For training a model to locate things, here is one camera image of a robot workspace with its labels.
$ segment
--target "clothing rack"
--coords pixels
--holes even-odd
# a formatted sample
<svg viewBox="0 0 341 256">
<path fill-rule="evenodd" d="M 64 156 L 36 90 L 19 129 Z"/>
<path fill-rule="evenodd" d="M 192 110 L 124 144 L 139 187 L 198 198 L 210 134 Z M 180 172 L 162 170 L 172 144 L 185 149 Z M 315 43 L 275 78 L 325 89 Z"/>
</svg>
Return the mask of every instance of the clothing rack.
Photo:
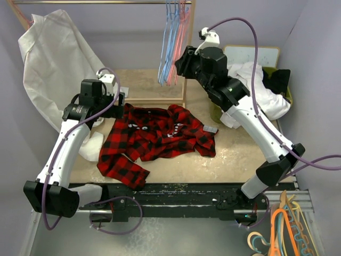
<svg viewBox="0 0 341 256">
<path fill-rule="evenodd" d="M 23 17 L 22 12 L 18 5 L 21 4 L 166 4 L 166 1 L 25 1 L 25 0 L 6 0 L 11 7 L 13 13 L 18 18 L 19 22 L 25 30 L 29 29 L 29 21 Z M 187 5 L 191 5 L 189 34 L 187 39 L 187 45 L 191 45 L 194 23 L 194 12 L 196 8 L 196 0 L 186 1 Z M 187 79 L 184 80 L 182 85 L 182 97 L 181 98 L 126 98 L 125 102 L 133 105 L 182 105 L 186 106 L 186 89 Z"/>
</svg>

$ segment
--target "gray wall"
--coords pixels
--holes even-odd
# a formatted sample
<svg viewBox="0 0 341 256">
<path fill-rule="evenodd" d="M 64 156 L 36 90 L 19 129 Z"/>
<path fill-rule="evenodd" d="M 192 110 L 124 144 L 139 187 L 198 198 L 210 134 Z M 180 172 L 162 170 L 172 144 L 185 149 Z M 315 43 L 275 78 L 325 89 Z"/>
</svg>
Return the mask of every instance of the gray wall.
<svg viewBox="0 0 341 256">
<path fill-rule="evenodd" d="M 198 31 L 228 17 L 243 17 L 255 27 L 259 44 L 284 46 L 307 0 L 197 0 L 193 44 Z M 113 68 L 156 68 L 165 26 L 164 5 L 21 5 L 29 17 L 64 9 L 105 65 Z M 253 44 L 240 21 L 217 29 L 221 46 Z"/>
<path fill-rule="evenodd" d="M 12 256 L 19 254 L 30 217 L 22 187 L 42 169 L 57 134 L 23 89 L 17 44 L 23 28 L 5 1 L 0 1 L 0 23 L 0 251 Z"/>
<path fill-rule="evenodd" d="M 283 131 L 301 142 L 305 158 L 341 153 L 341 2 L 309 0 L 289 36 L 280 59 L 290 68 L 294 105 L 281 120 Z M 341 165 L 340 160 L 324 161 Z M 326 252 L 340 255 L 341 172 L 308 167 L 298 174 L 301 188 L 311 193 Z"/>
</svg>

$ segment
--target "red plaid shirt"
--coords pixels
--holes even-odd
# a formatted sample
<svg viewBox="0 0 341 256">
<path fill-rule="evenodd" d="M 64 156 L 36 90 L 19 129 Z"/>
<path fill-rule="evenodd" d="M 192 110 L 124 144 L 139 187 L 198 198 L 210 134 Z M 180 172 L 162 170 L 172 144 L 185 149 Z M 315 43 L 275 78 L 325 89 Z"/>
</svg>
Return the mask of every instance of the red plaid shirt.
<svg viewBox="0 0 341 256">
<path fill-rule="evenodd" d="M 201 156 L 215 156 L 215 133 L 187 109 L 134 108 L 125 104 L 124 117 L 117 119 L 105 141 L 97 164 L 103 176 L 141 189 L 149 171 L 133 163 L 171 158 L 196 149 Z"/>
</svg>

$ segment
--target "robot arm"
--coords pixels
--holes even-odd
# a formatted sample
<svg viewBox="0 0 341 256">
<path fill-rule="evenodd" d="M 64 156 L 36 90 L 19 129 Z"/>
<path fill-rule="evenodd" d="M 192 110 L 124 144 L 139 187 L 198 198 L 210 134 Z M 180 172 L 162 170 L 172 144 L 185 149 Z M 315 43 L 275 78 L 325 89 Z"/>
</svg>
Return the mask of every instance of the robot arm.
<svg viewBox="0 0 341 256">
<path fill-rule="evenodd" d="M 86 184 L 74 189 L 68 189 L 71 170 L 74 166 L 79 149 L 90 133 L 95 119 L 82 124 L 68 136 L 62 147 L 60 142 L 65 139 L 65 134 L 80 121 L 100 112 L 113 101 L 112 88 L 108 77 L 113 82 L 113 75 L 105 75 L 99 80 L 85 79 L 81 83 L 80 94 L 76 95 L 65 108 L 61 131 L 53 151 L 43 170 L 35 181 L 27 181 L 24 185 L 24 193 L 36 212 L 42 212 L 43 186 L 47 175 L 50 175 L 46 190 L 46 213 L 62 217 L 72 217 L 77 209 L 86 204 L 97 202 L 103 196 L 105 186 Z M 124 110 L 124 94 L 119 95 L 118 106 L 112 106 L 101 117 L 122 118 Z M 55 152 L 58 151 L 56 160 L 52 161 Z M 52 172 L 48 169 L 54 162 Z"/>
<path fill-rule="evenodd" d="M 214 31 L 204 28 L 199 32 L 205 41 L 198 47 L 187 46 L 182 57 L 175 62 L 177 74 L 187 79 L 196 79 L 207 92 L 211 101 L 221 107 L 250 134 L 262 150 L 266 162 L 239 190 L 245 199 L 253 199 L 267 187 L 276 185 L 297 163 L 297 159 L 285 150 L 259 121 L 259 115 L 282 141 L 298 156 L 305 149 L 286 139 L 266 118 L 262 111 L 256 114 L 248 89 L 238 80 L 228 76 L 228 59 L 218 48 L 219 37 Z"/>
</svg>

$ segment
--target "beige table surface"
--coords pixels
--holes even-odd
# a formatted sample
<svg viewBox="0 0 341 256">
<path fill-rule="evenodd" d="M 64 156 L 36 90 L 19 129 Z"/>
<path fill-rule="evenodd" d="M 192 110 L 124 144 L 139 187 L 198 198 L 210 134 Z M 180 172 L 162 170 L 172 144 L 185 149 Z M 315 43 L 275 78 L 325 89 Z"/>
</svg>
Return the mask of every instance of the beige table surface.
<svg viewBox="0 0 341 256">
<path fill-rule="evenodd" d="M 118 70 L 121 85 L 129 87 L 129 98 L 173 98 L 181 97 L 181 79 L 175 86 L 161 87 L 157 83 L 157 70 Z M 151 162 L 137 161 L 150 171 L 147 183 L 159 182 L 245 182 L 255 174 L 265 158 L 253 139 L 242 128 L 230 129 L 215 123 L 209 115 L 209 98 L 199 83 L 188 80 L 186 108 L 204 124 L 219 129 L 215 136 L 216 156 L 202 157 L 198 152 L 187 153 L 174 158 L 159 158 Z M 165 105 L 144 107 L 167 108 Z M 108 135 L 114 119 L 106 119 L 94 128 Z M 101 175 L 96 163 L 88 162 L 78 155 L 71 173 L 71 183 L 119 182 Z"/>
</svg>

